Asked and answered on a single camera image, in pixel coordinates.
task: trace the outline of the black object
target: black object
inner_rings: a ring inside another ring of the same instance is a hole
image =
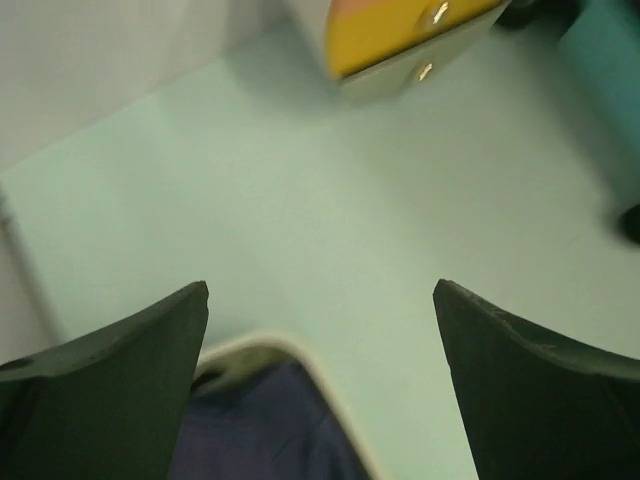
[[[520,30],[536,19],[543,3],[544,0],[513,0],[500,15],[497,24],[507,30]]]
[[[627,240],[640,245],[640,204],[620,216],[620,230]]]
[[[563,30],[567,30],[581,10],[579,0],[513,0],[496,23],[505,30],[521,30],[544,17],[561,22]]]
[[[640,478],[640,361],[441,281],[438,325],[480,480]]]
[[[207,325],[194,283],[0,367],[0,479],[165,480]]]

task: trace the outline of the mint green floor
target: mint green floor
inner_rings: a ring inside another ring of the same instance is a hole
[[[603,175],[593,148],[618,157],[567,78],[544,42],[493,34],[425,88],[348,108],[284,27],[1,186],[65,339],[204,279],[209,345],[299,337],[390,478],[473,479],[438,278],[640,356],[640,253],[601,220],[612,179],[640,183]]]

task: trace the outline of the cabinet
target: cabinet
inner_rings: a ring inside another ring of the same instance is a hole
[[[290,0],[326,74],[349,99],[424,81],[486,32],[502,0]]]

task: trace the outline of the drawer handle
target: drawer handle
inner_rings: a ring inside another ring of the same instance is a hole
[[[429,76],[431,71],[433,70],[433,63],[427,63],[423,65],[418,70],[418,81],[423,82]]]
[[[418,21],[419,28],[433,28],[438,25],[449,12],[449,2],[442,2],[435,9],[429,8],[420,15],[420,20]]]

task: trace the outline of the drawer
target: drawer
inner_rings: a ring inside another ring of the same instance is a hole
[[[343,78],[504,3],[503,0],[334,0],[327,62]]]
[[[384,60],[340,82],[342,95],[362,102],[394,93],[412,83],[426,83],[453,59],[484,35],[504,11],[506,4],[462,25]]]

